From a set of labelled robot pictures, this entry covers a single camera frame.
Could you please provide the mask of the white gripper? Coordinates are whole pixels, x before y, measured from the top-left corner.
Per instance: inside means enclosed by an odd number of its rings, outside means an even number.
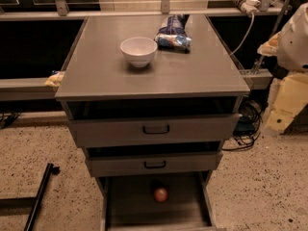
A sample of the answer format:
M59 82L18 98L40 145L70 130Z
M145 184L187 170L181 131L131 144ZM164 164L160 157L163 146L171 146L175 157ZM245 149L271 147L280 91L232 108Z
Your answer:
M276 56L280 33L261 44L257 53L262 56ZM266 126L277 133L283 133L308 105L308 75L289 74L282 80L274 78L269 88L269 105L266 109Z

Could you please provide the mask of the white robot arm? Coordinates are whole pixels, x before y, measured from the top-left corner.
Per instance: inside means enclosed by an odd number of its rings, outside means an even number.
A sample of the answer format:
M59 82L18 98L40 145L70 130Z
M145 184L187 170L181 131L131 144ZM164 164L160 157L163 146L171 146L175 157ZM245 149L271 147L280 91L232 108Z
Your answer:
M289 71L269 91L266 127L283 133L308 104L308 3L299 6L283 28L257 52L275 57Z

